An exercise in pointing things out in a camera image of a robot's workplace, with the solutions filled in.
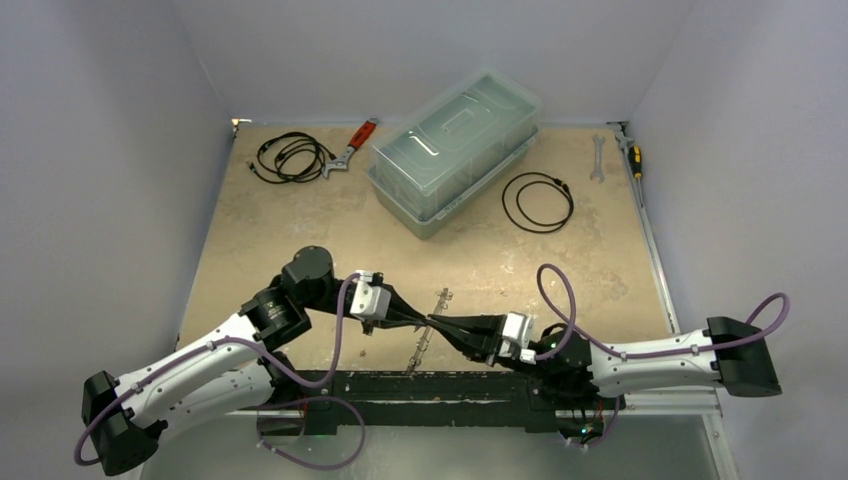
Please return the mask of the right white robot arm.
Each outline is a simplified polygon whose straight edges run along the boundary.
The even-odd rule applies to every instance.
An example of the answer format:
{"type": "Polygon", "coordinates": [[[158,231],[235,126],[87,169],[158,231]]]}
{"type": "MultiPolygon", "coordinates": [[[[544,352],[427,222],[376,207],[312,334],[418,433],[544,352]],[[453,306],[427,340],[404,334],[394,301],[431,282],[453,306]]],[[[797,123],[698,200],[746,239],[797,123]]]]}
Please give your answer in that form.
{"type": "Polygon", "coordinates": [[[680,386],[723,388],[742,398],[782,392],[763,330],[728,317],[711,317],[706,328],[676,337],[603,345],[567,329],[548,329],[532,341],[531,319],[515,312],[432,315],[426,323],[468,360],[530,377],[545,394],[576,407],[680,386]]]}

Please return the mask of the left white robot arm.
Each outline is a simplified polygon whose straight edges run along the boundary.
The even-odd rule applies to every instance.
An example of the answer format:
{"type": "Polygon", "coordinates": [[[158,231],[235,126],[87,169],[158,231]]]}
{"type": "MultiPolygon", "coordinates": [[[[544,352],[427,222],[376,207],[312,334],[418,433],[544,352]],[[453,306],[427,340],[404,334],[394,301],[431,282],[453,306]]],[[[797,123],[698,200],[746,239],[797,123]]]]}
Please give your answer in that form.
{"type": "Polygon", "coordinates": [[[339,280],[327,249],[304,247],[268,287],[205,336],[133,372],[113,376],[101,371],[89,377],[83,387],[85,430],[74,448],[75,463],[98,465],[107,476],[143,464],[169,426],[166,413],[217,380],[275,409],[295,402],[298,385],[323,388],[338,368],[340,332],[330,366],[318,380],[302,377],[274,353],[310,329],[311,310],[335,315],[338,324],[358,320],[365,332],[419,327],[426,320],[396,295],[382,273],[358,270],[339,280]]]}

